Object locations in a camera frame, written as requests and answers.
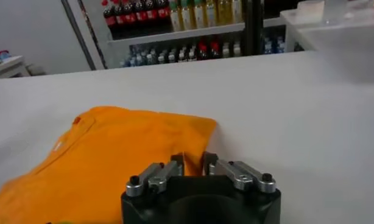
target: refrigerator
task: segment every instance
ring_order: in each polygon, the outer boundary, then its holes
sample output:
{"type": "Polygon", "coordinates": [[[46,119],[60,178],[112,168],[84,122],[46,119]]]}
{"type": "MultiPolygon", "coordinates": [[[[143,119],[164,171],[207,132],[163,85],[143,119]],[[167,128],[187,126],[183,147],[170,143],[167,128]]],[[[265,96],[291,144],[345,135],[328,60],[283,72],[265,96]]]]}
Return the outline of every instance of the refrigerator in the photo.
{"type": "MultiPolygon", "coordinates": [[[[204,25],[200,23],[197,26],[196,22],[199,18],[196,17],[195,26],[190,27],[193,29],[185,27],[184,30],[176,30],[173,26],[171,9],[180,10],[183,8],[183,3],[186,6],[187,2],[188,10],[193,12],[189,16],[194,19],[194,12],[196,15],[199,13],[199,9],[195,8],[198,4],[194,3],[199,3],[199,0],[61,0],[61,2],[90,68],[97,70],[138,66],[138,57],[141,58],[143,54],[141,59],[146,60],[153,51],[156,62],[139,65],[159,63],[157,59],[160,59],[158,57],[162,52],[165,57],[164,63],[173,62],[168,60],[171,53],[175,54],[175,62],[189,61],[188,53],[192,48],[195,49],[194,54],[198,60],[280,52],[280,42],[285,41],[285,27],[279,18],[279,12],[296,8],[298,0],[215,0],[214,24],[205,22],[204,25]],[[237,21],[231,13],[238,1],[242,19],[237,21]],[[220,8],[224,2],[228,3],[228,8],[220,8]],[[124,13],[117,12],[119,5],[124,13]],[[221,14],[222,9],[227,9],[226,12],[230,14],[221,14]],[[136,15],[133,22],[122,19],[129,18],[129,15],[136,15]],[[223,15],[228,15],[228,19],[222,19],[223,15]],[[202,46],[205,46],[207,58],[200,57],[202,46]],[[240,54],[235,53],[238,52],[238,46],[241,50],[240,54]],[[226,53],[226,47],[229,48],[229,55],[226,53]],[[185,60],[178,58],[182,49],[184,49],[185,60]],[[132,58],[136,61],[135,65],[131,63],[132,58]]],[[[185,17],[183,10],[181,11],[178,15],[181,16],[183,23],[185,17]]]]}

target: silver bracket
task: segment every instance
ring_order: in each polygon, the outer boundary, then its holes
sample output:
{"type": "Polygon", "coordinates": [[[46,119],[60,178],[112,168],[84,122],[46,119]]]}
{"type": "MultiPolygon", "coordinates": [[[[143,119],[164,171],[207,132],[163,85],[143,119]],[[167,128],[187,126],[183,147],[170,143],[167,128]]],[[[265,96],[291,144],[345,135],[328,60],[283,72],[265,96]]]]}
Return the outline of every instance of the silver bracket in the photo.
{"type": "Polygon", "coordinates": [[[226,175],[231,179],[236,189],[240,191],[247,191],[253,184],[252,177],[242,173],[228,162],[219,159],[216,163],[215,175],[226,175]]]}
{"type": "Polygon", "coordinates": [[[148,180],[149,188],[157,188],[157,193],[161,193],[167,189],[167,181],[170,177],[183,176],[182,164],[177,161],[171,161],[164,166],[154,177],[148,180]]]}
{"type": "Polygon", "coordinates": [[[154,176],[161,170],[160,163],[152,163],[143,173],[139,176],[131,177],[130,181],[126,183],[126,194],[129,197],[137,197],[143,194],[148,179],[154,176]]]}
{"type": "Polygon", "coordinates": [[[242,161],[235,161],[233,167],[240,170],[242,173],[246,173],[248,176],[253,178],[253,184],[264,193],[274,193],[277,189],[277,182],[272,178],[269,173],[261,173],[254,168],[246,165],[242,161]]]}

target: black screw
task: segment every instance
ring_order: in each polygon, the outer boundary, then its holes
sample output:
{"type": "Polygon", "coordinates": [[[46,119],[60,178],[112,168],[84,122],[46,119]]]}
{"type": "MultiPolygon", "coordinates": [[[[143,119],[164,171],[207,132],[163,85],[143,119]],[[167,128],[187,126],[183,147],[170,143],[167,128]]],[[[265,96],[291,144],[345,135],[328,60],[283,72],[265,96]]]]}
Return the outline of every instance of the black screw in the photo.
{"type": "Polygon", "coordinates": [[[270,173],[264,173],[261,176],[261,180],[263,180],[264,182],[271,182],[272,181],[272,175],[270,173]]]}
{"type": "Polygon", "coordinates": [[[130,182],[132,185],[139,185],[139,176],[131,176],[130,177],[130,182]]]}

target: shelf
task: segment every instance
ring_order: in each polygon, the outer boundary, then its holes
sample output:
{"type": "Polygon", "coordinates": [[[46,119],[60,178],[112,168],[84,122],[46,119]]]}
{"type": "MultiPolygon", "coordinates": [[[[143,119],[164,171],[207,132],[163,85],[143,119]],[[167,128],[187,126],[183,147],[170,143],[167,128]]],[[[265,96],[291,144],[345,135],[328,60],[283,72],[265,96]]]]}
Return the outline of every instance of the shelf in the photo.
{"type": "MultiPolygon", "coordinates": [[[[272,19],[265,19],[264,20],[264,27],[271,27],[271,26],[280,26],[283,25],[281,18],[272,18],[272,19]]],[[[156,35],[149,35],[144,37],[135,37],[135,38],[126,38],[121,40],[111,40],[107,43],[109,44],[122,44],[125,46],[135,45],[135,44],[145,44],[145,43],[154,43],[159,41],[167,41],[167,40],[176,40],[176,39],[184,39],[184,38],[191,38],[191,37],[201,37],[207,35],[214,35],[220,33],[231,33],[231,32],[239,32],[244,30],[245,24],[244,23],[236,23],[230,24],[225,26],[215,26],[215,27],[207,27],[203,29],[194,29],[194,30],[185,30],[179,32],[171,32],[171,33],[162,33],[156,35]]]]}

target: white tabletop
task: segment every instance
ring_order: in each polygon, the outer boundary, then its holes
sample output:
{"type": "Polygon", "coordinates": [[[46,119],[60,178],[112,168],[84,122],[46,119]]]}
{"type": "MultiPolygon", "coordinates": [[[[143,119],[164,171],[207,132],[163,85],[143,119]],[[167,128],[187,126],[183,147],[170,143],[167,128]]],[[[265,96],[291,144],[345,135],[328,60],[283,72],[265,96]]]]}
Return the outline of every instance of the white tabletop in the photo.
{"type": "Polygon", "coordinates": [[[210,150],[273,174],[282,223],[374,223],[374,81],[356,72],[298,52],[0,80],[0,185],[116,105],[217,120],[210,150]]]}

